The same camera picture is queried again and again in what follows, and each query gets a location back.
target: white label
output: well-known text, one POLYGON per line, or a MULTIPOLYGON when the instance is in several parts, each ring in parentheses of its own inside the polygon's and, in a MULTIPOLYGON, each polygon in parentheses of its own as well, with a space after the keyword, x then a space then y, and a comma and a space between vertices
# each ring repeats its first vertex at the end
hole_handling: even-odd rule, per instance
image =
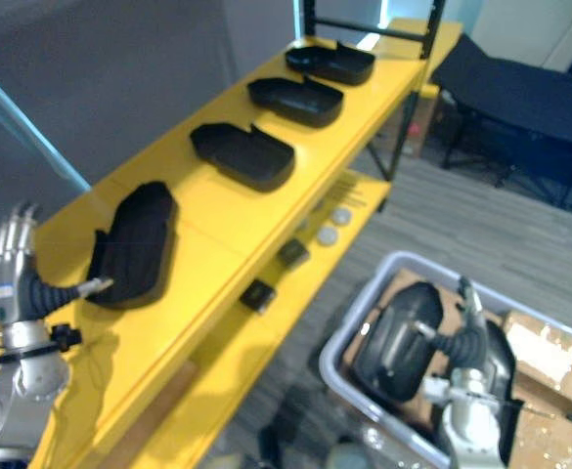
POLYGON ((512 324, 507 340, 518 360, 536 368, 555 384, 560 384, 572 369, 572 347, 565 350, 524 325, 512 324))
POLYGON ((14 287, 12 285, 0 285, 0 300, 11 298, 14 296, 14 287))

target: lower shelf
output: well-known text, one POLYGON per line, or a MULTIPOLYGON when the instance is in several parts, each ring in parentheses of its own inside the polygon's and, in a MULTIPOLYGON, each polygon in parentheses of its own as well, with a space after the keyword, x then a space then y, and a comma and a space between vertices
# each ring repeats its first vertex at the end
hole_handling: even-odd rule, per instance
POLYGON ((200 461, 389 189, 388 183, 354 171, 338 178, 293 235, 310 251, 309 260, 293 271, 277 260, 269 263, 258 277, 275 287, 277 297, 264 315, 238 303, 216 324, 191 356, 199 368, 198 378, 131 467, 193 467, 200 461), (351 221, 342 227, 330 220, 337 206, 352 213, 351 221), (332 246, 316 240, 323 225, 338 231, 332 246))

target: robotic hand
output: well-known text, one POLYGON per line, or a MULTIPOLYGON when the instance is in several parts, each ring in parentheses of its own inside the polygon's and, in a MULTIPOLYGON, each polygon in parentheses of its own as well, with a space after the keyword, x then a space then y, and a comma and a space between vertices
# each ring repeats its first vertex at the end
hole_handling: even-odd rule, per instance
POLYGON ((449 357, 453 369, 450 380, 425 377, 422 391, 426 399, 444 407, 438 433, 453 469, 503 469, 496 418, 500 403, 488 391, 485 369, 488 330, 483 308, 465 277, 460 278, 459 294, 463 325, 457 333, 445 336, 422 322, 414 324, 433 347, 449 357))
POLYGON ((94 278, 68 288, 50 286, 36 270, 33 235, 38 205, 15 207, 0 227, 0 468, 24 468, 38 447, 56 396, 68 381, 60 356, 81 342, 78 329, 44 318, 76 298, 108 288, 94 278))

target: gray plastic bin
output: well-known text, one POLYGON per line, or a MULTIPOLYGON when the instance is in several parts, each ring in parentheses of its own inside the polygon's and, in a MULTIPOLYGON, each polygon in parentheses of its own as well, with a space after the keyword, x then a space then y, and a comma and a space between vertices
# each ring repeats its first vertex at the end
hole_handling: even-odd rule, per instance
MULTIPOLYGON (((340 327, 325 345, 320 357, 320 371, 324 381, 335 393, 361 411, 369 420, 385 429, 390 437, 420 454, 424 460, 435 467, 448 468, 450 460, 443 451, 421 437, 400 419, 385 411, 338 372, 341 357, 347 345, 359 330, 382 289, 400 269, 409 269, 427 280, 453 291, 458 288, 460 275, 457 272, 431 262, 413 252, 396 251, 390 253, 377 266, 373 278, 368 281, 359 293, 342 319, 340 327)), ((514 309, 534 318, 547 321, 572 334, 571 327, 557 320, 553 320, 528 306, 513 301, 511 298, 507 298, 480 283, 474 282, 473 285, 481 298, 483 307, 493 313, 501 314, 514 309)))

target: shelf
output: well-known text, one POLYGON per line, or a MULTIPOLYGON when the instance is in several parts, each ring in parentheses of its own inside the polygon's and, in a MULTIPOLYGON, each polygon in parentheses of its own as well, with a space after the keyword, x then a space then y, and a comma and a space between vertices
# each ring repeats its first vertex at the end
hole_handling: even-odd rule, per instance
MULTIPOLYGON (((414 32, 416 34, 424 34, 426 30, 426 20, 415 20, 413 18, 394 18, 388 26, 399 31, 414 32)), ((437 98, 440 88, 429 80, 431 73, 439 64, 448 56, 451 49, 455 47, 460 36, 462 35, 463 25, 455 21, 442 21, 438 26, 435 35, 431 55, 429 56, 429 64, 424 73, 424 83, 420 88, 420 96, 429 100, 437 98)), ((396 37, 381 36, 373 47, 373 53, 379 57, 402 58, 415 60, 420 56, 420 48, 422 46, 418 42, 399 39, 396 37)))
MULTIPOLYGON (((305 41, 297 44, 327 44, 305 41)), ((48 317, 49 324, 81 328, 84 343, 65 355, 70 382, 29 469, 97 465, 414 88, 421 69, 419 61, 379 59, 362 85, 325 81, 344 93, 342 112, 331 125, 311 129, 254 106, 247 95, 246 83, 260 77, 300 79, 279 52, 38 229, 40 275, 68 285, 85 279, 94 230, 109 229, 119 201, 138 185, 163 181, 180 206, 159 301, 124 312, 77 301, 48 317), (189 135, 216 121, 242 128, 254 122, 293 145, 288 181, 254 192, 199 160, 189 135)))
POLYGON ((342 174, 295 233, 310 251, 310 259, 293 271, 272 260, 259 274, 277 289, 277 297, 263 316, 237 303, 192 354, 197 381, 171 410, 147 442, 133 469, 193 467, 222 428, 293 328, 357 233, 378 207, 389 184, 352 171, 342 174), (337 228, 337 244, 320 245, 315 234, 335 206, 352 210, 353 219, 337 228))

